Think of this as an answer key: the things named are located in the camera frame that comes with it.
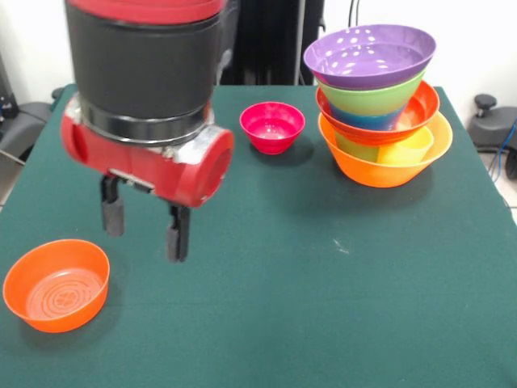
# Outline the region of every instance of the green bowl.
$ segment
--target green bowl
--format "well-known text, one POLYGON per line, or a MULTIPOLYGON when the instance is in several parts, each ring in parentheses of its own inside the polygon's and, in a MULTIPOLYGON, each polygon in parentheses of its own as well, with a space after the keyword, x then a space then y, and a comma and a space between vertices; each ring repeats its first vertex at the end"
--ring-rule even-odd
POLYGON ((326 98, 342 111, 359 116, 382 116, 404 107, 418 89, 425 70, 395 86, 373 91, 348 91, 319 82, 326 98))

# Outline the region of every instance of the metal ring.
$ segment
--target metal ring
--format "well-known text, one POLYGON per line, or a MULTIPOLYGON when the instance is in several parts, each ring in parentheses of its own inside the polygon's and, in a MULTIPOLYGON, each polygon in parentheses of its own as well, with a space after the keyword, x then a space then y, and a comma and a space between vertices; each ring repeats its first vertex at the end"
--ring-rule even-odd
POLYGON ((105 112, 80 98, 85 125, 113 141, 143 147, 175 146, 196 137, 211 119, 210 104, 183 116, 138 119, 105 112))

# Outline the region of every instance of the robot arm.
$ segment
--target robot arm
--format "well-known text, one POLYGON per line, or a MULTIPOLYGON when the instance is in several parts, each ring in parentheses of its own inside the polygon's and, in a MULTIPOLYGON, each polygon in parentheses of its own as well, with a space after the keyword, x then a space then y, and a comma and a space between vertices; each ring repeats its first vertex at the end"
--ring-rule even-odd
POLYGON ((162 198, 167 252, 187 257, 190 208, 219 188, 233 134, 210 99, 224 0, 67 0, 78 93, 61 135, 76 161, 101 173, 104 229, 124 232, 119 183, 162 198))

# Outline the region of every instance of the orange bowl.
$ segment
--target orange bowl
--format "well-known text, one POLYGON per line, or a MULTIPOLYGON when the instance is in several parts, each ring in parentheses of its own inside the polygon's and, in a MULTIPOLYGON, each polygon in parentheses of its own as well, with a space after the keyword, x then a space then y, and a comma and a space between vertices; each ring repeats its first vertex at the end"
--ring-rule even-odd
POLYGON ((355 182, 373 188, 394 188, 409 182, 441 158, 452 144, 451 125, 439 112, 427 124, 435 137, 433 146, 421 162, 411 166, 389 166, 355 158, 337 147, 334 127, 323 115, 319 116, 319 127, 341 171, 355 182))
POLYGON ((3 299, 36 330, 71 331, 88 323, 107 296, 110 264, 82 240, 49 242, 28 252, 7 273, 3 299))
POLYGON ((435 89, 425 81, 420 83, 393 131, 375 131, 352 127, 332 117, 328 99, 318 87, 316 91, 317 105, 322 115, 332 124, 334 130, 344 137, 365 146, 384 146, 405 140, 425 126, 439 110, 439 96, 435 89))

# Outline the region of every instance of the black cylindrical robot wrist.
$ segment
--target black cylindrical robot wrist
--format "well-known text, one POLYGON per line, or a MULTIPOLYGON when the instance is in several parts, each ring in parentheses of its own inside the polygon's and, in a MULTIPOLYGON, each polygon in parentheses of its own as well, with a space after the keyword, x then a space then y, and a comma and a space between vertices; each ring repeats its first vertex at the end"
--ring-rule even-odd
POLYGON ((118 116, 165 119, 210 100, 219 15, 155 26, 102 19, 68 3, 66 12, 76 82, 92 105, 118 116))

